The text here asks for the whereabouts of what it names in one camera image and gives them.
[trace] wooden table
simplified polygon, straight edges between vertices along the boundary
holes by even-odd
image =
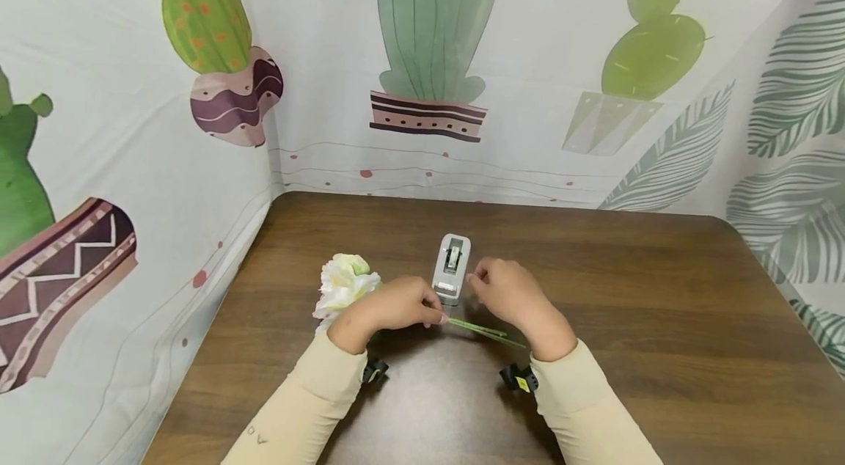
[[[667,465],[845,464],[845,384],[725,222],[302,193],[271,209],[145,464],[226,455],[313,338],[334,253],[430,278],[451,232],[472,239],[472,265],[534,272]],[[502,387],[526,354],[422,327],[371,352],[389,380],[362,392],[322,464],[563,462],[533,398]]]

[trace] beige sleeve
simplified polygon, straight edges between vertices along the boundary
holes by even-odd
[[[223,465],[313,465],[361,388],[367,354],[350,355],[318,333]]]
[[[662,464],[586,344],[552,363],[532,357],[531,365],[538,411],[567,465]]]

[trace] red dot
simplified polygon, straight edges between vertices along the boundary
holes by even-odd
[[[199,289],[200,287],[202,287],[202,284],[204,284],[205,281],[208,279],[209,275],[207,272],[205,272],[205,269],[198,272],[197,275],[194,277],[194,289]]]

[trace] cactus print fabric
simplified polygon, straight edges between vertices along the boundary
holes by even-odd
[[[845,0],[1,3],[4,464],[139,463],[291,191],[715,216],[845,373]]]

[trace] white flower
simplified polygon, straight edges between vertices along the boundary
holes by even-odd
[[[356,276],[369,272],[369,265],[359,255],[335,254],[321,272],[322,293],[334,288],[351,288]]]
[[[335,254],[323,266],[322,286],[313,317],[321,319],[317,332],[327,330],[341,311],[381,283],[377,272],[369,273],[369,265],[359,255]]]
[[[340,313],[352,302],[377,288],[380,282],[378,272],[373,272],[352,277],[351,287],[335,287],[323,291],[313,316],[324,319],[333,313]]]

